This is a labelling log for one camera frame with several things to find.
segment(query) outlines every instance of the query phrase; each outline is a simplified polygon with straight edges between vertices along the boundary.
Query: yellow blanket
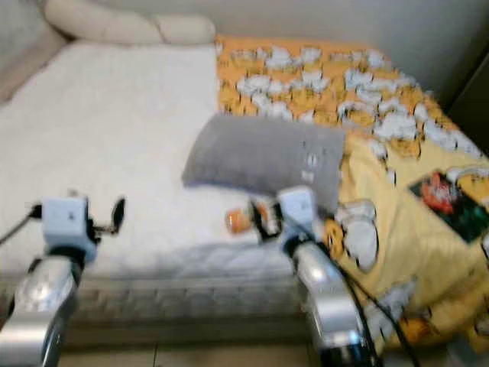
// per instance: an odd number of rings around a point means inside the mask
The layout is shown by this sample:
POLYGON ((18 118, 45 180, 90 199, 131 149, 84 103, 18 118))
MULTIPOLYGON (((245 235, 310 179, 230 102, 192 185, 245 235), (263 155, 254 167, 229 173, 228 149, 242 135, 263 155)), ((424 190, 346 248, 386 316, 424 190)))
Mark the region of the yellow blanket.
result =
MULTIPOLYGON (((460 193, 476 202, 457 216, 469 215, 467 228, 486 215, 489 162, 436 101, 364 45, 221 36, 216 48, 222 112, 349 129, 325 244, 380 299, 413 290, 401 304, 408 339, 463 332, 476 350, 489 346, 487 229, 461 234, 443 220, 460 193)), ((378 329, 378 348, 398 343, 378 329)))

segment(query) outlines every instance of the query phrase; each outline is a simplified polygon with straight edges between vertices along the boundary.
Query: picture on blanket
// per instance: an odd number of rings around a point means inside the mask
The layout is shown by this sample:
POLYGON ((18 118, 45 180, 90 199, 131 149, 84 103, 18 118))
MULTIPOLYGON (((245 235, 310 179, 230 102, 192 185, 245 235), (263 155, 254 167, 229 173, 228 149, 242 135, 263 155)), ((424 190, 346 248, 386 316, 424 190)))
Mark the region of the picture on blanket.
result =
POLYGON ((410 190, 467 243, 489 227, 489 214, 485 208, 439 171, 410 186, 410 190))

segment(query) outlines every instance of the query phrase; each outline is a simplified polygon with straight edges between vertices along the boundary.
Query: mattress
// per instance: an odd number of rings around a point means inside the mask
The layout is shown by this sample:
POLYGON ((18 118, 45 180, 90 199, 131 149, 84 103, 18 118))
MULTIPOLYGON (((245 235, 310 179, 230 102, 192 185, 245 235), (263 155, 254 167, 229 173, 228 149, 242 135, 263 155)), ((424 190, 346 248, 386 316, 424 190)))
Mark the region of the mattress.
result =
MULTIPOLYGON (((277 244, 226 232, 225 211, 250 194, 182 185, 189 150, 217 110, 216 81, 210 45, 79 41, 0 108, 0 233, 46 196, 87 195, 98 222, 126 197, 121 232, 86 269, 79 317, 295 312, 277 244)), ((0 248, 3 311, 43 247, 32 222, 0 248)))

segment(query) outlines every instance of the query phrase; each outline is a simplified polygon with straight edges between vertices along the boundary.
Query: tile floor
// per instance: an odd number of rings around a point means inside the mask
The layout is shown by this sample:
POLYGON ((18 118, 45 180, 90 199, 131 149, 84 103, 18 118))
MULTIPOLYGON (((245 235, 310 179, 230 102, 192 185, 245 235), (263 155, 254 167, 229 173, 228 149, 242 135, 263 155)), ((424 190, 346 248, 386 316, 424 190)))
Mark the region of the tile floor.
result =
MULTIPOLYGON (((464 352, 447 352, 435 348, 419 352, 422 367, 483 367, 489 359, 463 356, 464 352)), ((400 355, 390 353, 386 367, 408 367, 400 355)), ((167 348, 149 346, 142 349, 67 352, 59 367, 318 367, 316 354, 307 345, 210 346, 167 348)))

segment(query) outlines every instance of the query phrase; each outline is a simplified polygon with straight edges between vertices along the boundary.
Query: gray pillow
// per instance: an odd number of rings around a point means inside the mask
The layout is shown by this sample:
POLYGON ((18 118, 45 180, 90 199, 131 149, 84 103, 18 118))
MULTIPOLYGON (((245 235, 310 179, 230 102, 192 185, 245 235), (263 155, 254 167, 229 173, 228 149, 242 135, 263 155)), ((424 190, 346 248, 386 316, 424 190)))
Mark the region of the gray pillow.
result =
POLYGON ((273 194, 307 185, 318 205, 334 213, 344 141, 339 129, 216 115, 193 145, 182 179, 185 184, 227 184, 273 194))

